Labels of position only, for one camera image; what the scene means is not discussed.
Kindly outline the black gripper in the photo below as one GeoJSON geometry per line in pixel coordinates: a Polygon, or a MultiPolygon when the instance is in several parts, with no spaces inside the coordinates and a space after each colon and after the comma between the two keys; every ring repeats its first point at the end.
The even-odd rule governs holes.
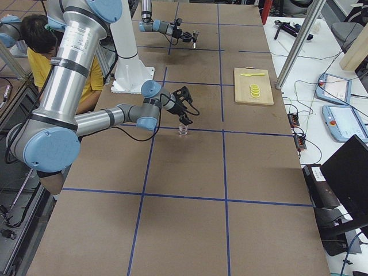
{"type": "Polygon", "coordinates": [[[182,32],[182,29],[177,26],[172,26],[171,37],[177,40],[182,40],[184,43],[192,42],[193,36],[189,32],[182,32]]]}
{"type": "Polygon", "coordinates": [[[173,93],[170,93],[170,98],[166,102],[166,110],[173,115],[180,116],[179,121],[181,124],[192,124],[192,120],[189,119],[187,115],[185,115],[184,106],[182,105],[181,101],[177,99],[173,93]]]}

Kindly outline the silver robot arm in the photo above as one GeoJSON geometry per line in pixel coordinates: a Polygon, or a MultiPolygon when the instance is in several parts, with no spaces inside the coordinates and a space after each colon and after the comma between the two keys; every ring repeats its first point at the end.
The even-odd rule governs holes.
{"type": "Polygon", "coordinates": [[[78,115],[77,106],[100,40],[121,30],[123,43],[136,45],[129,6],[127,1],[52,1],[48,8],[48,21],[52,29],[63,32],[63,38],[51,59],[39,107],[7,135],[6,163],[20,161],[33,170],[54,173],[78,157],[80,137],[118,128],[125,122],[156,134],[162,110],[176,114],[184,125],[191,124],[188,107],[193,100],[188,89],[171,93],[144,78],[145,67],[135,57],[127,61],[123,78],[131,88],[140,90],[143,103],[78,115]]]}
{"type": "Polygon", "coordinates": [[[198,39],[199,32],[194,30],[192,33],[184,32],[180,25],[182,23],[181,18],[175,18],[173,22],[166,22],[162,20],[152,19],[152,1],[144,0],[141,3],[141,21],[139,22],[139,29],[141,32],[158,32],[164,35],[167,39],[168,36],[182,40],[184,43],[195,44],[198,39]]]}

